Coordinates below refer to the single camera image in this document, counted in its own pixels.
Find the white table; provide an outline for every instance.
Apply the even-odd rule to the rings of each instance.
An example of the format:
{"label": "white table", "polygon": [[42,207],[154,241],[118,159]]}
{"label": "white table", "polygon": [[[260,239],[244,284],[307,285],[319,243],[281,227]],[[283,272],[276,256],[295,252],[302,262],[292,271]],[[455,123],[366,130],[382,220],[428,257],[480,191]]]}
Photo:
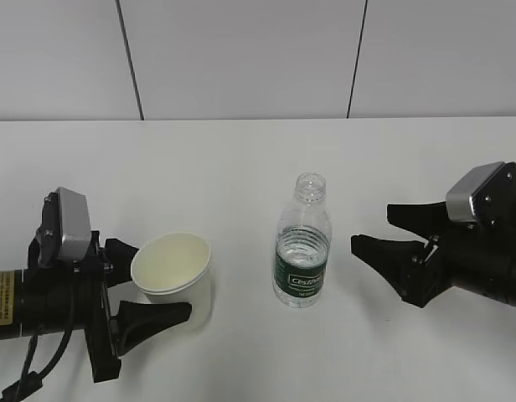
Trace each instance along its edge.
{"label": "white table", "polygon": [[[24,267],[44,195],[87,195],[102,236],[133,245],[188,230],[212,245],[214,310],[126,355],[92,384],[82,332],[31,401],[516,401],[516,308],[451,289],[425,309],[400,301],[350,254],[359,233],[413,239],[388,203],[429,203],[470,168],[516,162],[516,118],[0,122],[0,270]],[[328,180],[333,244],[308,309],[271,289],[276,222],[297,175]],[[112,292],[142,300],[133,285]],[[59,334],[42,338],[34,369]],[[0,342],[0,390],[27,338]]]}

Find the green bottle label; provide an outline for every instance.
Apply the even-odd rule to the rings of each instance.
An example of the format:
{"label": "green bottle label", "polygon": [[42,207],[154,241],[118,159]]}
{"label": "green bottle label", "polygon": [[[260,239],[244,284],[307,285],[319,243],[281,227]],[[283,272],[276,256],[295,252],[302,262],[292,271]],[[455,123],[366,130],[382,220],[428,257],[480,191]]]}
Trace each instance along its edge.
{"label": "green bottle label", "polygon": [[325,276],[325,261],[323,264],[312,268],[299,268],[285,262],[276,253],[275,258],[275,282],[285,293],[290,296],[306,298],[319,293],[323,286]]}

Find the paper cup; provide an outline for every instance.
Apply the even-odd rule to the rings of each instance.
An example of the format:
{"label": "paper cup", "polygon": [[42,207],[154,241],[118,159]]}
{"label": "paper cup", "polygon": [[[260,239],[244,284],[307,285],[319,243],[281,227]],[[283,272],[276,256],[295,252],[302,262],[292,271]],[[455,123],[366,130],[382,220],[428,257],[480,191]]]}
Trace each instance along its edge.
{"label": "paper cup", "polygon": [[211,309],[210,256],[208,242],[196,234],[166,234],[135,254],[132,279],[152,303],[190,303],[189,321],[178,327],[195,329]]}

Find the water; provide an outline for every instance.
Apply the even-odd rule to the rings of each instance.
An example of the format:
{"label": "water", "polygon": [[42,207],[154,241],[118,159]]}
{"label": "water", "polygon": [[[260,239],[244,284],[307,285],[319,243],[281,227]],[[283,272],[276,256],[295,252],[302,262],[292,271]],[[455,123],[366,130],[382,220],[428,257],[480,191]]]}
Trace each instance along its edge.
{"label": "water", "polygon": [[276,274],[273,276],[273,288],[277,297],[290,307],[308,307],[314,304],[321,293],[323,281],[319,281],[318,288],[312,288],[308,292],[311,296],[293,296],[282,290],[275,280],[275,277],[280,278],[278,264],[282,264],[284,271],[296,272],[302,277],[323,278],[328,251],[328,240],[319,230],[311,226],[285,228],[276,241]]}

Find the black cable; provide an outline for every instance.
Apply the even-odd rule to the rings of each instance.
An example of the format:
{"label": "black cable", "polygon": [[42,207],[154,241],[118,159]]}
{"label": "black cable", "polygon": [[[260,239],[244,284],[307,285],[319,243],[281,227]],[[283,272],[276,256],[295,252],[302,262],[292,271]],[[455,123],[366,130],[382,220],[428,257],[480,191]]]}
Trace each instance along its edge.
{"label": "black cable", "polygon": [[42,388],[42,380],[48,376],[48,374],[55,368],[57,363],[63,357],[65,349],[70,342],[72,331],[74,330],[74,318],[75,318],[75,285],[74,282],[70,283],[70,311],[68,320],[64,327],[64,334],[60,340],[59,346],[55,351],[54,356],[49,360],[46,367],[44,367],[40,373],[29,372],[29,368],[33,361],[34,351],[38,344],[38,336],[42,332],[41,328],[37,328],[34,335],[29,341],[28,354],[25,358],[25,362],[22,368],[22,376],[16,383],[10,385],[3,390],[3,397],[0,402],[18,402],[28,398],[32,393]]}
{"label": "black cable", "polygon": [[40,379],[45,379],[48,374],[55,368],[57,363],[60,361],[60,358],[65,354],[65,349],[68,346],[70,341],[70,337],[72,336],[72,331],[74,330],[74,318],[75,318],[75,293],[74,293],[74,284],[70,284],[70,312],[68,314],[68,321],[66,323],[66,327],[64,327],[64,334],[60,340],[59,346],[55,351],[54,356],[49,360],[46,367],[44,367],[40,373]]}
{"label": "black cable", "polygon": [[23,362],[22,367],[22,375],[20,376],[20,380],[18,381],[18,387],[16,387],[16,393],[14,394],[13,402],[18,402],[18,397],[21,394],[21,390],[25,379],[27,378],[27,374],[29,373],[29,368],[31,367],[31,363],[33,362],[34,351],[39,344],[39,330],[37,329],[31,339],[29,340],[29,348],[27,350],[27,356],[25,357],[25,362]]}

